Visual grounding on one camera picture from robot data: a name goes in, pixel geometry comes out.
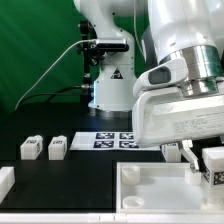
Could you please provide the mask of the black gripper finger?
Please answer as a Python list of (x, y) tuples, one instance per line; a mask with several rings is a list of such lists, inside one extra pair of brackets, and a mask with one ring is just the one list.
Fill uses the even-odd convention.
[(189, 162), (190, 169), (193, 173), (197, 173), (199, 168), (198, 158), (193, 153), (193, 142), (191, 140), (182, 140), (178, 143), (181, 155)]

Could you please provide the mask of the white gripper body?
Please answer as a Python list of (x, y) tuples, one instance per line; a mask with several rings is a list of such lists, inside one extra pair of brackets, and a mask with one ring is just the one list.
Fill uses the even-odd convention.
[(135, 142), (141, 147), (224, 135), (224, 78), (218, 92), (186, 98), (181, 85), (188, 76), (179, 57), (144, 72), (135, 82), (132, 111)]

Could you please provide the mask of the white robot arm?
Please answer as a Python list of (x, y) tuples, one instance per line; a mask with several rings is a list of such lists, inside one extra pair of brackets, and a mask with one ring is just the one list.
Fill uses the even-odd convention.
[[(195, 140), (224, 134), (224, 72), (212, 35), (207, 0), (73, 0), (93, 27), (89, 47), (100, 64), (90, 110), (132, 117), (141, 147), (177, 144), (193, 171)], [(134, 72), (134, 39), (115, 17), (149, 18), (144, 58), (151, 67)]]

